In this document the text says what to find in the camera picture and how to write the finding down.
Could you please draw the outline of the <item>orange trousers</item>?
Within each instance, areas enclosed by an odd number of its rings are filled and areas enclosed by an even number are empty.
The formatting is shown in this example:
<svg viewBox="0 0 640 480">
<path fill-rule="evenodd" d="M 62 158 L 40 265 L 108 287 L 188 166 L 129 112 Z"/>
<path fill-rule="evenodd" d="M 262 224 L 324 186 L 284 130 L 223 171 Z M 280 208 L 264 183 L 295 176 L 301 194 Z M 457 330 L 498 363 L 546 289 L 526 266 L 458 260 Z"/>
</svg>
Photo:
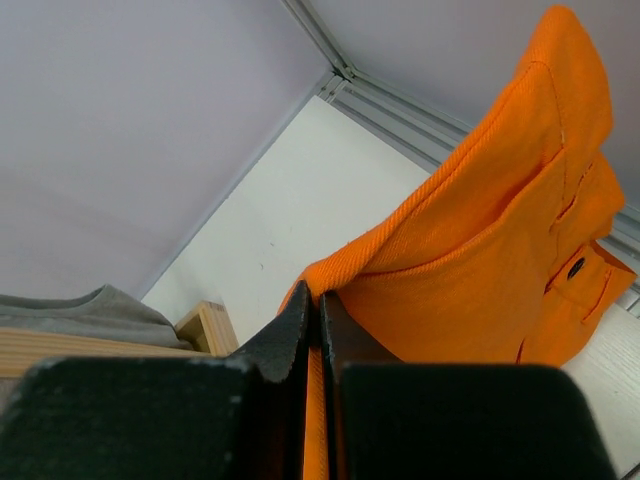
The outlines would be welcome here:
<svg viewBox="0 0 640 480">
<path fill-rule="evenodd" d="M 550 7 L 485 118 L 386 220 L 299 277 L 404 363 L 562 371 L 633 271 L 600 240 L 624 203 L 602 152 L 606 71 Z M 322 348 L 309 351 L 302 475 L 329 479 Z"/>
</svg>

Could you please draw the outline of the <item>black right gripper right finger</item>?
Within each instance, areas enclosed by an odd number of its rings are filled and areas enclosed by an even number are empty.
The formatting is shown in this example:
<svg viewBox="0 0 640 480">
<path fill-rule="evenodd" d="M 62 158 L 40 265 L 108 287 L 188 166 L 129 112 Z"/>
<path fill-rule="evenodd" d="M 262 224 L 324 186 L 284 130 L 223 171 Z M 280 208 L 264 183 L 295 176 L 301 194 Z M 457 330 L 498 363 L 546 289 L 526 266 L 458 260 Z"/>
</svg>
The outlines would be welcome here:
<svg viewBox="0 0 640 480">
<path fill-rule="evenodd" d="M 541 365 L 404 363 L 320 301 L 333 479 L 611 479 L 576 384 Z"/>
</svg>

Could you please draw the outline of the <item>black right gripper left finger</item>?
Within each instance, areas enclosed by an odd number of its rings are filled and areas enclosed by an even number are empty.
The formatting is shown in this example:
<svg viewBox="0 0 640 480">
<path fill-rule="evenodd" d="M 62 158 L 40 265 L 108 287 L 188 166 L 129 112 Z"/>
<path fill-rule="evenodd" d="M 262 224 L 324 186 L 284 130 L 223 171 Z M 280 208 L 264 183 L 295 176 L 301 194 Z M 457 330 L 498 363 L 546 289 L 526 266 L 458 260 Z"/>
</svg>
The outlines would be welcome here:
<svg viewBox="0 0 640 480">
<path fill-rule="evenodd" d="M 5 479 L 298 479 L 311 295 L 225 358 L 51 358 L 1 417 Z"/>
</svg>

